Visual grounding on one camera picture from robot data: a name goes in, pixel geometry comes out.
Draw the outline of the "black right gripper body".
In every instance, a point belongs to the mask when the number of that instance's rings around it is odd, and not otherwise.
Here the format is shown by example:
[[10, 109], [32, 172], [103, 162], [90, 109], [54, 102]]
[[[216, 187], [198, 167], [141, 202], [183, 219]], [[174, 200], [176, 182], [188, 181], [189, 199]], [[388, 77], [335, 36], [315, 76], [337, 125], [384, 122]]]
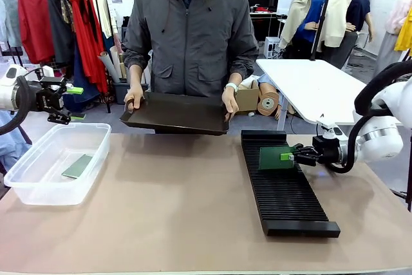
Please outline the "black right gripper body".
[[329, 139], [323, 136], [312, 138], [312, 146], [317, 153], [320, 164], [337, 164], [340, 162], [340, 143], [337, 138]]

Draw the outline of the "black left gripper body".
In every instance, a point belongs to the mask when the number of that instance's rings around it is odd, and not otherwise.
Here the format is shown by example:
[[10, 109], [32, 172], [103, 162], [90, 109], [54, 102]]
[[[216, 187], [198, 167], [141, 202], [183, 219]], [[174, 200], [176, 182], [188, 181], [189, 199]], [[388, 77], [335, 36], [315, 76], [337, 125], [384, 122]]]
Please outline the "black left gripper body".
[[40, 84], [33, 86], [33, 111], [62, 111], [64, 109], [64, 101], [62, 98], [64, 92], [64, 86], [58, 86], [56, 90], [53, 89], [53, 86], [43, 87]]

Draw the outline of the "person's right hand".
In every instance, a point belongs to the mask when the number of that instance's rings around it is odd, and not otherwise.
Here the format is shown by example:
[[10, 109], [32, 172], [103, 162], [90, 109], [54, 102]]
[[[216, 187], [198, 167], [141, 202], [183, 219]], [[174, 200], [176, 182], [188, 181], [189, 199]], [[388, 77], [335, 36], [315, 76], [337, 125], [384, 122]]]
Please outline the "person's right hand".
[[125, 111], [132, 114], [135, 110], [140, 109], [141, 102], [144, 100], [144, 90], [140, 83], [131, 85], [130, 90], [124, 98]]

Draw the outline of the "person's left hand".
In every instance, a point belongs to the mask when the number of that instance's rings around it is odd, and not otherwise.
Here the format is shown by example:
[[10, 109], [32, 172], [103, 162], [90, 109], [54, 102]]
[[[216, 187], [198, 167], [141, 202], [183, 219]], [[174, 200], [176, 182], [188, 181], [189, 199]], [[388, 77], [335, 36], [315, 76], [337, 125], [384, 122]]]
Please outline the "person's left hand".
[[235, 98], [234, 88], [231, 86], [225, 88], [221, 96], [221, 99], [227, 110], [225, 115], [225, 121], [228, 122], [239, 111], [238, 103], [236, 102]]

